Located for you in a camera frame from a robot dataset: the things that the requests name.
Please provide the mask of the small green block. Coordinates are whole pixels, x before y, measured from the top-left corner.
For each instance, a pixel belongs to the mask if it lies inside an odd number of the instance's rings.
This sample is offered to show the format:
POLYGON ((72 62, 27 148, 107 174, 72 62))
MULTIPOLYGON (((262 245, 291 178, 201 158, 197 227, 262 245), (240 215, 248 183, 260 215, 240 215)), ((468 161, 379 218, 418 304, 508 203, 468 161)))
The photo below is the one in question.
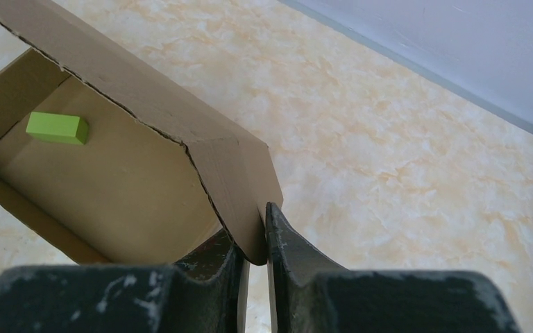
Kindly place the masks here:
POLYGON ((31 112, 26 133, 43 142, 85 145, 89 125, 75 115, 31 112))

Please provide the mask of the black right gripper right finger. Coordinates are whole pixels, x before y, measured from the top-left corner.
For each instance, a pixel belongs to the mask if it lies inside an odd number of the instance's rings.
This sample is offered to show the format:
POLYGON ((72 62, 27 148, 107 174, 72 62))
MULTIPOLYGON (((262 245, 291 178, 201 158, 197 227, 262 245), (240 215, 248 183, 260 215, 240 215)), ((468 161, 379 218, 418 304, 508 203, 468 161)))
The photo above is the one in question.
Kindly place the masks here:
POLYGON ((274 332, 519 332, 499 288, 476 271, 350 270, 266 206, 274 332))

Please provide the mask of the brown cardboard box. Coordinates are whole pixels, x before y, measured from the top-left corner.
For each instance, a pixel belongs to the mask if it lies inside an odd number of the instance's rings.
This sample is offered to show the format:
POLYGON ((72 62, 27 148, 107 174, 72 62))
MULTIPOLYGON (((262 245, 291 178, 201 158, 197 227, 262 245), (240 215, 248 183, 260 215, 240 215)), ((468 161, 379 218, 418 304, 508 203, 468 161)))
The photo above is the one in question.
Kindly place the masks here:
POLYGON ((79 264, 172 263, 223 228, 267 262, 268 146, 53 1, 0 1, 29 50, 0 71, 0 206, 79 264), (75 115, 85 145, 26 133, 75 115))

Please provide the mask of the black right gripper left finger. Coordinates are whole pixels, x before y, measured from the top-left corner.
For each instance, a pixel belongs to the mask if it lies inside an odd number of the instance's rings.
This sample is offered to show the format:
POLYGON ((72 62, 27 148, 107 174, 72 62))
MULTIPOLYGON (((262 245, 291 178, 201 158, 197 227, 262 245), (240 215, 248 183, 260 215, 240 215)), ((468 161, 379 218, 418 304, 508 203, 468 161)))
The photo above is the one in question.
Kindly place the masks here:
POLYGON ((242 332, 248 270, 224 231, 173 264, 9 268, 0 332, 242 332))

